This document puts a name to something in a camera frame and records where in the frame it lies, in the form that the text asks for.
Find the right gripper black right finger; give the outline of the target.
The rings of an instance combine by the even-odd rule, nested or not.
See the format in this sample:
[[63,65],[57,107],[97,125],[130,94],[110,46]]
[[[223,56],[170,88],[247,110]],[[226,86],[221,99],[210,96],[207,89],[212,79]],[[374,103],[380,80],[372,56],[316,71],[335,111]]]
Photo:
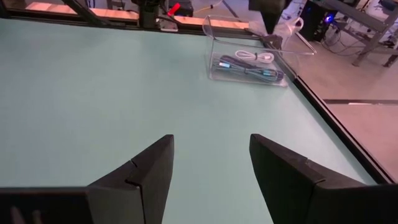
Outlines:
[[274,224],[305,224],[317,184],[337,189],[364,185],[260,134],[250,136],[249,153]]

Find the clear plastic bin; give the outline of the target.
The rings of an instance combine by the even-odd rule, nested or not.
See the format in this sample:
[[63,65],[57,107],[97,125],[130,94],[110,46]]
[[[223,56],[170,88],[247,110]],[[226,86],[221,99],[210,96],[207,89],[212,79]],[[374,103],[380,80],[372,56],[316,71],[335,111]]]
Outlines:
[[261,21],[249,21],[246,29],[214,27],[211,19],[244,22],[235,17],[206,16],[202,25],[208,38],[206,65],[212,80],[287,86],[300,71],[300,60],[317,51],[299,31],[299,17],[277,24],[268,34]]

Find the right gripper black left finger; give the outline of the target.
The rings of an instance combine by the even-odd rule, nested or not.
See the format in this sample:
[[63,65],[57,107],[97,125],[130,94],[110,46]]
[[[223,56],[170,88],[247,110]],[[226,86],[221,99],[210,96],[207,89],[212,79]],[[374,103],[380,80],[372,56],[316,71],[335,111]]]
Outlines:
[[94,224],[162,224],[173,166],[174,136],[167,134],[92,182]]

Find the wooden bench strip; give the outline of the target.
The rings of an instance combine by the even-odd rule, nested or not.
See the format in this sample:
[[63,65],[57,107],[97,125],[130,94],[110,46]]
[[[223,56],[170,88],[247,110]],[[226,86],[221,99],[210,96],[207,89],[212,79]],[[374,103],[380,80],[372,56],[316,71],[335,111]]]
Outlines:
[[[29,4],[26,7],[26,9],[31,11],[76,14],[76,12],[67,5],[51,4],[46,2],[33,2]],[[117,11],[111,9],[97,9],[97,8],[90,8],[90,10],[97,16],[109,19],[137,20],[139,18],[138,13],[136,12]],[[197,18],[197,17],[175,16],[174,18],[185,25],[202,26],[205,22],[204,18]],[[246,29],[249,27],[248,22],[233,22],[233,21],[227,21],[226,19],[211,19],[210,22],[211,25],[214,27],[222,27],[230,29]]]

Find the black diagonal frame strut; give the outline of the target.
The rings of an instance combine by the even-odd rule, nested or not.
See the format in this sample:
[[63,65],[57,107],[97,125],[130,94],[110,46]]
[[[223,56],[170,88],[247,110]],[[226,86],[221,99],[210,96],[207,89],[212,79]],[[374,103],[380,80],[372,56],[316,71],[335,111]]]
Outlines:
[[96,25],[100,27],[110,26],[110,21],[98,17],[94,12],[92,12],[87,6],[78,2],[77,0],[62,0],[68,7],[73,9],[80,17],[82,17],[86,22],[91,25]]

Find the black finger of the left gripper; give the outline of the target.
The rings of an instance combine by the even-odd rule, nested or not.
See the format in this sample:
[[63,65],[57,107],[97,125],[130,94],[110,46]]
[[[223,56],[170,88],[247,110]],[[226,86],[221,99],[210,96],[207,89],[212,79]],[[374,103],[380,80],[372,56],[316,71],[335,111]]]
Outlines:
[[267,33],[272,34],[272,14],[262,12],[261,16],[262,16],[262,20],[264,22]]
[[274,33],[276,25],[279,23],[280,17],[281,17],[281,13],[278,13],[278,14],[274,13],[274,14],[271,15],[271,19],[272,19],[272,21],[271,21],[271,33],[272,34]]

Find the grey metal table frame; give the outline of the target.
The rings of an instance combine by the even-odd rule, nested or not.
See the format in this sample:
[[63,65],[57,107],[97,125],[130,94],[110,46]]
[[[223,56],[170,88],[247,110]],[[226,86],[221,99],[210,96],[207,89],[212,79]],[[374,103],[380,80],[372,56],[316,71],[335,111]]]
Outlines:
[[366,14],[365,12],[351,7],[339,0],[322,0],[322,3],[375,32],[373,37],[370,39],[361,38],[360,36],[355,35],[348,29],[341,29],[365,45],[364,49],[360,51],[358,57],[353,62],[353,65],[355,67],[359,67],[362,61],[369,54],[387,54],[391,55],[391,57],[395,57],[393,60],[387,61],[387,67],[390,67],[392,63],[398,60],[398,50],[385,48],[382,45],[379,45],[380,39],[384,36],[384,34],[386,34],[386,32],[393,26],[394,22],[398,19],[398,6],[395,7],[395,9],[391,12],[387,19],[385,19],[384,21],[380,21],[379,19],[372,17],[369,14]]

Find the black computer tower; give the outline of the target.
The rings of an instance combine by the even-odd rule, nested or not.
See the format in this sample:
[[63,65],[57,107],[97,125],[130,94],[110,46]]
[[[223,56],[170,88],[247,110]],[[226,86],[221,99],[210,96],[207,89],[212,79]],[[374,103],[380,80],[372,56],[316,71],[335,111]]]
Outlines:
[[321,42],[330,24],[334,21],[337,11],[319,0],[307,0],[300,17],[303,27],[301,36],[307,41]]

